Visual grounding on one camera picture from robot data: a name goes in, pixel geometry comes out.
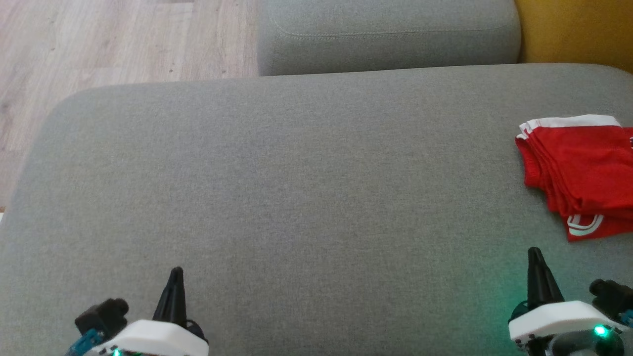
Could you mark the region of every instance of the light wood plank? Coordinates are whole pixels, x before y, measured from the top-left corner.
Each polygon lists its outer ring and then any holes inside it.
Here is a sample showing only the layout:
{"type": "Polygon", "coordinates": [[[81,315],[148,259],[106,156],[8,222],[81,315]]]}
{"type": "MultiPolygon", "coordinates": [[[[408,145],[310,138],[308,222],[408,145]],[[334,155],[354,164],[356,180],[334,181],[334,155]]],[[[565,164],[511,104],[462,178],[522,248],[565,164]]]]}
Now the light wood plank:
{"type": "Polygon", "coordinates": [[[65,97],[113,84],[256,76],[258,6],[0,0],[0,207],[41,123],[65,97]]]}

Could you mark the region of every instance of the white plastic part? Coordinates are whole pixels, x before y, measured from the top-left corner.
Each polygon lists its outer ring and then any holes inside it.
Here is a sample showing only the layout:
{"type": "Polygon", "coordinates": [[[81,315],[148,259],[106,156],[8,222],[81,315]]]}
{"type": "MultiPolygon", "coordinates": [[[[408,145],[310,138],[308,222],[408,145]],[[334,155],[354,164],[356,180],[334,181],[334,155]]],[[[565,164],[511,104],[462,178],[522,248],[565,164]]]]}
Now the white plastic part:
{"type": "Polygon", "coordinates": [[[128,325],[112,340],[95,346],[86,356],[110,356],[115,350],[160,356],[209,355],[209,345],[181,326],[143,319],[128,325]]]}
{"type": "Polygon", "coordinates": [[[530,335],[538,338],[590,330],[597,325],[617,327],[622,331],[628,329],[627,326],[609,319],[591,304],[579,300],[541,305],[512,320],[508,328],[513,341],[520,340],[520,344],[525,344],[530,340],[530,335]]]}

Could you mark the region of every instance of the stitching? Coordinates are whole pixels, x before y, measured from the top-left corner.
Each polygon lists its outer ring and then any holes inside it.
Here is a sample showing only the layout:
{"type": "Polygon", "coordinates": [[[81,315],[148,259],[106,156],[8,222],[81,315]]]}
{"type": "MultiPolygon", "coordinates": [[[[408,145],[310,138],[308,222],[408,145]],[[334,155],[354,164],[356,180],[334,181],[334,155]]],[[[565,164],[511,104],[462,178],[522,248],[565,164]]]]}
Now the stitching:
{"type": "Polygon", "coordinates": [[[416,35],[416,34],[431,34],[434,32],[478,32],[478,31],[492,31],[492,30],[501,30],[505,27],[512,26],[512,23],[507,23],[498,27],[489,27],[484,29],[441,29],[441,30],[401,30],[395,32],[342,32],[338,34],[299,34],[294,32],[289,32],[284,30],[279,23],[277,23],[276,19],[273,17],[271,13],[268,14],[268,19],[277,27],[279,32],[288,37],[297,37],[302,39],[333,39],[340,37],[367,37],[367,38],[376,38],[376,37],[393,37],[393,36],[402,36],[402,35],[416,35]]]}

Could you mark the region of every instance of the white logo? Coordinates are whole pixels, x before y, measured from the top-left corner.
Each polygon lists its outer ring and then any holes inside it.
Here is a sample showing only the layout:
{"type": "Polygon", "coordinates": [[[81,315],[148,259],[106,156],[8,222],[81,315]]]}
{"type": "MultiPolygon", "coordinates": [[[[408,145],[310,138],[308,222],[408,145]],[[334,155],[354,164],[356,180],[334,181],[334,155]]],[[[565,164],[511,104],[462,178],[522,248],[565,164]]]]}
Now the white logo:
{"type": "Polygon", "coordinates": [[[598,230],[604,215],[595,215],[593,221],[589,225],[579,225],[582,215],[572,215],[567,218],[567,226],[569,226],[569,233],[574,236],[587,236],[590,233],[598,230]]]}

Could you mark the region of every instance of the blue connector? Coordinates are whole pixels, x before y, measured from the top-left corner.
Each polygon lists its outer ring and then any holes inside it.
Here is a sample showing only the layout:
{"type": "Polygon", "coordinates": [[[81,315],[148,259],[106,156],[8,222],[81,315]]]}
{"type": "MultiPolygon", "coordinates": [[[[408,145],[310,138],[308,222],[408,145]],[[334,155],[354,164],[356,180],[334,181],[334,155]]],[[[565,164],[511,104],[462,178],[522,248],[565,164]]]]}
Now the blue connector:
{"type": "Polygon", "coordinates": [[[91,348],[103,342],[95,329],[88,330],[68,349],[65,356],[84,356],[91,348]]]}
{"type": "Polygon", "coordinates": [[[622,313],[622,322],[628,327],[633,327],[633,310],[629,309],[622,313]]]}

